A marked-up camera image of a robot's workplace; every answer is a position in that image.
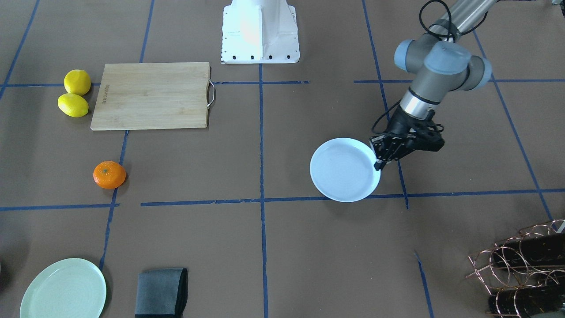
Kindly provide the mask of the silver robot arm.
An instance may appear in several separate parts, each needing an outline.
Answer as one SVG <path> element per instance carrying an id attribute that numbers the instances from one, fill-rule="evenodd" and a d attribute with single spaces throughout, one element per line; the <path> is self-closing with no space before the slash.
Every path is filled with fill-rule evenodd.
<path id="1" fill-rule="evenodd" d="M 397 46 L 394 63 L 415 78 L 403 97 L 383 114 L 388 118 L 386 129 L 379 132 L 373 125 L 370 146 L 376 170 L 415 151 L 437 152 L 444 147 L 444 127 L 433 121 L 438 105 L 449 92 L 481 88 L 492 76 L 491 63 L 471 54 L 459 41 L 485 21 L 495 3 L 459 0 L 448 6 L 440 0 L 444 15 L 429 26 L 420 19 L 424 34 Z"/>

